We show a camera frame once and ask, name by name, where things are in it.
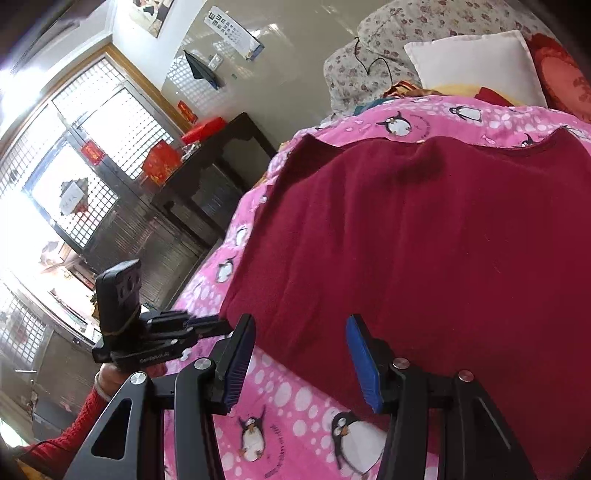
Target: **black cable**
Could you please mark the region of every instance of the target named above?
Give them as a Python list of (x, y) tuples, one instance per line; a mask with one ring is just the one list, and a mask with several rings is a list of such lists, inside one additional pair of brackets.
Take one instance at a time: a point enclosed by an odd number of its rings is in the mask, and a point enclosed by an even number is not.
[(46, 444), (46, 443), (49, 443), (50, 445), (53, 445), (55, 448), (59, 448), (60, 450), (63, 450), (64, 452), (67, 452), (67, 453), (75, 453), (75, 452), (72, 452), (72, 450), (68, 450), (68, 449), (66, 449), (66, 448), (64, 448), (64, 447), (61, 447), (61, 446), (59, 446), (59, 445), (55, 445), (55, 444), (53, 443), (53, 440), (55, 440), (55, 439), (50, 439), (50, 440), (43, 440), (42, 442), (39, 442), (39, 443), (37, 443), (36, 445), (34, 445), (34, 446), (33, 446), (33, 448), (30, 448), (30, 449), (26, 450), (25, 452), (22, 452), (20, 455), (16, 455), (14, 458), (15, 458), (15, 459), (18, 459), (18, 460), (20, 460), (20, 459), (21, 459), (22, 457), (24, 457), (25, 455), (27, 455), (27, 454), (29, 454), (29, 453), (31, 453), (31, 452), (33, 452), (33, 451), (35, 451), (35, 450), (37, 449), (37, 447), (39, 447), (39, 446), (41, 446), (41, 445), (44, 445), (44, 444)]
[(359, 47), (359, 37), (355, 37), (355, 39), (357, 40), (357, 43), (355, 44), (355, 48), (353, 49), (353, 55), (355, 55), (355, 58), (361, 64), (361, 66), (365, 70), (365, 73), (369, 76), (369, 71), (371, 70), (371, 67), (374, 65), (374, 63), (382, 60), (386, 64), (386, 68), (388, 69), (388, 73), (390, 75), (390, 86), (393, 87), (394, 86), (394, 79), (392, 78), (392, 71), (390, 70), (390, 65), (388, 65), (388, 62), (386, 61), (386, 59), (383, 57), (378, 57), (372, 63), (369, 64), (369, 67), (366, 67), (363, 64), (363, 62), (359, 59), (359, 57), (357, 56), (358, 47)]

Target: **red knitted sleeve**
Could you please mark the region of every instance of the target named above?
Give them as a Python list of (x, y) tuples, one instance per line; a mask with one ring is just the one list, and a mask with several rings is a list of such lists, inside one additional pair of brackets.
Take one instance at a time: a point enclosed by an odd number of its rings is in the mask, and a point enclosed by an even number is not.
[(42, 470), (51, 472), (53, 480), (61, 480), (106, 406), (107, 402), (93, 388), (76, 421), (60, 437), (27, 447), (30, 453), (25, 453), (22, 461), (33, 468), (43, 466)]

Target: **cartoon penguin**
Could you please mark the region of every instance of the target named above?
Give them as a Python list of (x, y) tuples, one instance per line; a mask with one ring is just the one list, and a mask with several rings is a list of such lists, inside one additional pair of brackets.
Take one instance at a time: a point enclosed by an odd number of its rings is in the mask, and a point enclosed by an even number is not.
[(246, 421), (243, 421), (238, 417), (238, 423), (242, 427), (242, 438), (238, 453), (247, 462), (260, 460), (265, 452), (265, 435), (262, 432), (265, 409), (266, 407), (263, 406), (261, 416), (258, 418), (250, 417)]
[(246, 236), (248, 234), (248, 226), (247, 225), (242, 225), (238, 231), (236, 232), (236, 246), (237, 247), (241, 247), (244, 245), (244, 242), (246, 240)]
[(217, 267), (216, 281), (218, 283), (228, 281), (228, 278), (230, 278), (234, 271), (234, 262), (232, 259), (228, 258), (225, 263), (220, 263)]
[(345, 462), (351, 470), (367, 480), (368, 472), (378, 463), (386, 434), (379, 428), (361, 421), (353, 412), (337, 413), (332, 421), (332, 439), (339, 470)]
[(201, 289), (202, 289), (204, 283), (205, 283), (204, 279), (201, 279), (197, 282), (197, 285), (195, 285), (195, 288), (193, 289), (193, 298), (196, 299), (201, 295)]
[(413, 131), (413, 126), (401, 114), (400, 110), (396, 116), (387, 118), (384, 122), (376, 122), (376, 125), (383, 125), (386, 130), (397, 137), (406, 137)]
[(475, 122), (482, 122), (482, 112), (478, 108), (460, 105), (452, 106), (449, 111), (460, 117), (462, 120), (474, 120)]
[(525, 140), (523, 140), (523, 142), (521, 142), (519, 144), (519, 147), (529, 147), (530, 145), (534, 145), (535, 144), (534, 140), (528, 134), (525, 134), (525, 136), (527, 138)]
[(314, 129), (316, 130), (324, 130), (325, 128), (331, 127), (333, 122), (331, 120), (322, 122), (320, 125), (316, 125)]

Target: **hand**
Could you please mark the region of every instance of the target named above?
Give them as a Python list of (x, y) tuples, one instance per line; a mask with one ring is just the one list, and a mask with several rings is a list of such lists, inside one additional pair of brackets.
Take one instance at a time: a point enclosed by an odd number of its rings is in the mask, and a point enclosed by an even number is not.
[(99, 370), (98, 384), (105, 394), (112, 397), (129, 378), (129, 375), (129, 373), (119, 370), (115, 364), (102, 364)]
[[(103, 389), (103, 392), (112, 397), (132, 373), (122, 372), (115, 364), (102, 364), (100, 366), (98, 383)], [(164, 364), (152, 365), (146, 369), (146, 373), (151, 378), (161, 377), (166, 373), (166, 366)]]

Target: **poster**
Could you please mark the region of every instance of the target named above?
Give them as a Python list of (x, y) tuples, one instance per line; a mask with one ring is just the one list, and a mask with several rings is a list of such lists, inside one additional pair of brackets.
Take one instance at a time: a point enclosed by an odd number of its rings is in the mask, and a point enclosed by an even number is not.
[(194, 124), (197, 122), (198, 118), (197, 115), (193, 113), (193, 111), (189, 108), (189, 106), (183, 102), (182, 100), (178, 103), (178, 109), (181, 112), (183, 118), (189, 122), (190, 124)]
[(174, 0), (125, 0), (129, 3), (129, 16), (136, 24), (158, 37), (162, 24)]
[(254, 60), (263, 49), (263, 45), (248, 30), (218, 7), (211, 7), (204, 22), (247, 60)]
[(62, 215), (88, 211), (88, 179), (65, 181), (61, 184), (60, 212)]
[(94, 166), (97, 166), (103, 161), (103, 158), (105, 158), (105, 152), (103, 152), (101, 148), (92, 140), (89, 140), (84, 144), (82, 147), (82, 154), (88, 158), (90, 163), (92, 163)]

